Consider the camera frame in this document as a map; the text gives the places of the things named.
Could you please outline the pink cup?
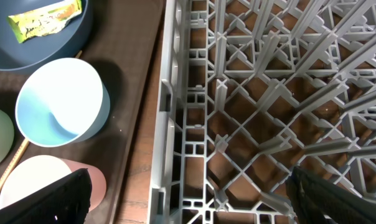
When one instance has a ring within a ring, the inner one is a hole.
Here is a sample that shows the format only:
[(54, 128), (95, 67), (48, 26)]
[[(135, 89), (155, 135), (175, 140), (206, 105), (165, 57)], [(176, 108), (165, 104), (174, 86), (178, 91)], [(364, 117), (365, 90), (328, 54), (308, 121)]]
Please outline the pink cup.
[(87, 169), (92, 182), (90, 208), (93, 210), (105, 197), (106, 179), (95, 166), (39, 155), (21, 162), (9, 175), (0, 193), (0, 209), (7, 207), (78, 169)]

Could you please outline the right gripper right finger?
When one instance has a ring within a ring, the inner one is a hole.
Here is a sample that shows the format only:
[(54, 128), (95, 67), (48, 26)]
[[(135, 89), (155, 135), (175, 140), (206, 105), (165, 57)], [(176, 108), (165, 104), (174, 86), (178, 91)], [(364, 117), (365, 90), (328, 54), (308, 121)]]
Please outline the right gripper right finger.
[(376, 224), (376, 204), (295, 167), (286, 181), (286, 193), (300, 223)]

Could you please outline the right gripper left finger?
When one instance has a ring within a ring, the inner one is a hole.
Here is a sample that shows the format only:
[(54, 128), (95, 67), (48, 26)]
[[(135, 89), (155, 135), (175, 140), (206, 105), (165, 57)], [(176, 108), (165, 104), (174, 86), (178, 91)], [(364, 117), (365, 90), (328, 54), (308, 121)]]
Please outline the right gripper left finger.
[(79, 169), (37, 192), (0, 209), (0, 224), (84, 223), (90, 208), (92, 182)]

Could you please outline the yellow green snack wrapper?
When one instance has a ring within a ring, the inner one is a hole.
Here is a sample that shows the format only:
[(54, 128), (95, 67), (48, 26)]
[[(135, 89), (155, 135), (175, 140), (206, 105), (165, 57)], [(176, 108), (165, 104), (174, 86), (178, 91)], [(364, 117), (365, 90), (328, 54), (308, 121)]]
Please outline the yellow green snack wrapper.
[(34, 37), (56, 34), (83, 11), (81, 0), (65, 0), (38, 9), (7, 17), (21, 44)]

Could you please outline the light blue bowl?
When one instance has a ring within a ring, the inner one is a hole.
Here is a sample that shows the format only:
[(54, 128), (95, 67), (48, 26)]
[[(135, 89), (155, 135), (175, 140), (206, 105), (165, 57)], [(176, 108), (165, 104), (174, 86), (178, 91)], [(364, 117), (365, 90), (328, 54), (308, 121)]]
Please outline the light blue bowl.
[(59, 147), (93, 137), (110, 114), (110, 96), (99, 73), (78, 58), (38, 68), (23, 84), (15, 117), (21, 134), (41, 147)]

